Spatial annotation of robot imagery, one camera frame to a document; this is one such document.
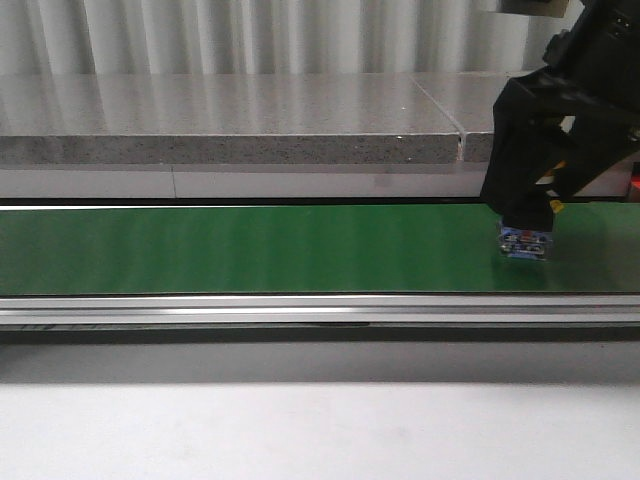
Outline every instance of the gray countertop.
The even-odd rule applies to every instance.
[[[460,134],[408,75],[0,77],[7,164],[443,164]]]
[[[414,80],[451,118],[463,140],[467,162],[487,162],[493,144],[493,104],[506,73],[418,73]]]

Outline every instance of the metal bar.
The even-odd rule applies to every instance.
[[[640,323],[638,295],[322,295],[0,299],[0,325]]]

